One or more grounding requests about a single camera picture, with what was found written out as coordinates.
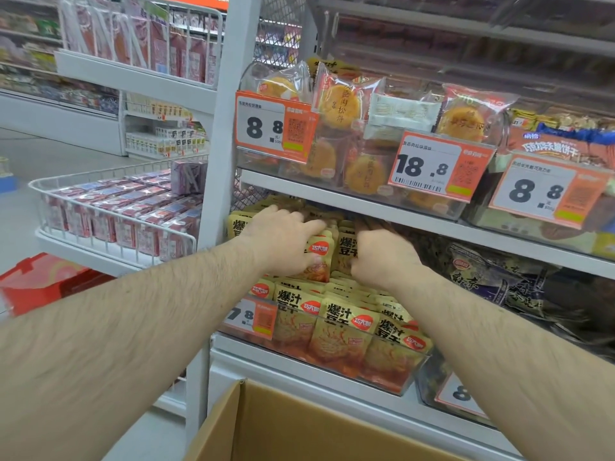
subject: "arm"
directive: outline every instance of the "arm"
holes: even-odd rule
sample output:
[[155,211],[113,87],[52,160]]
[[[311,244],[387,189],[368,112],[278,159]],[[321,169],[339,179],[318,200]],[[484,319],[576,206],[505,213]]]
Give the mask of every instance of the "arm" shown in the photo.
[[264,273],[314,255],[276,207],[241,236],[85,291],[0,326],[0,451],[12,461],[99,460],[194,358]]
[[614,365],[440,277],[388,230],[358,234],[352,275],[400,301],[528,460],[613,458]]

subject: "gray tile floor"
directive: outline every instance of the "gray tile floor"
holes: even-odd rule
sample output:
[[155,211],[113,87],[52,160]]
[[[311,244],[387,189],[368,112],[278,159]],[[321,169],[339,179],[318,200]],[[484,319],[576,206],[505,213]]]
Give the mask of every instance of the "gray tile floor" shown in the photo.
[[[3,128],[0,155],[9,159],[11,171],[20,183],[19,190],[0,194],[0,273],[40,252],[34,236],[38,225],[35,194],[27,188],[28,181],[139,163]],[[152,408],[118,441],[104,461],[179,461],[184,450],[184,421]]]

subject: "person's left hand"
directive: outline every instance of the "person's left hand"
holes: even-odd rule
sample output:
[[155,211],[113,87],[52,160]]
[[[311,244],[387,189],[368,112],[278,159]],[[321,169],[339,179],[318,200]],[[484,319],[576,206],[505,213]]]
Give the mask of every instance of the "person's left hand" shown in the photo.
[[290,276],[301,273],[319,261],[320,256],[305,253],[310,236],[326,228],[323,220],[303,223],[303,214],[279,210],[272,205],[260,211],[237,237],[255,253],[261,272]]

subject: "price tag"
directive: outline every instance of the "price tag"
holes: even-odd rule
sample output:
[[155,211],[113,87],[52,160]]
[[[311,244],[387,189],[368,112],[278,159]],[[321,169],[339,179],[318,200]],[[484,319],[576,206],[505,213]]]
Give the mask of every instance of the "price tag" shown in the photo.
[[581,229],[612,171],[513,152],[490,208]]
[[235,94],[235,141],[250,150],[307,163],[317,121],[318,114],[307,103],[254,92]]
[[389,184],[469,202],[495,148],[405,131]]
[[435,401],[488,419],[454,372],[445,380],[444,385],[435,396]]
[[253,296],[244,297],[231,309],[223,323],[251,335],[271,340],[276,314],[276,305]]

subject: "hand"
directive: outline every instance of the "hand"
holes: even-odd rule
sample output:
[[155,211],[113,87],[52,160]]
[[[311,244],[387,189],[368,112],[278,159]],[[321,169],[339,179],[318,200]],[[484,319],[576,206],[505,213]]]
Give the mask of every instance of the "hand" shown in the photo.
[[304,253],[308,239],[326,228],[323,220],[303,223],[303,214],[269,206],[254,216],[237,240],[255,252],[262,274],[289,276],[301,273],[319,261],[319,255]]
[[389,224],[367,219],[356,221],[355,226],[357,258],[352,263],[352,277],[359,283],[395,294],[400,286],[407,286],[408,279],[419,282],[429,270],[412,244]]

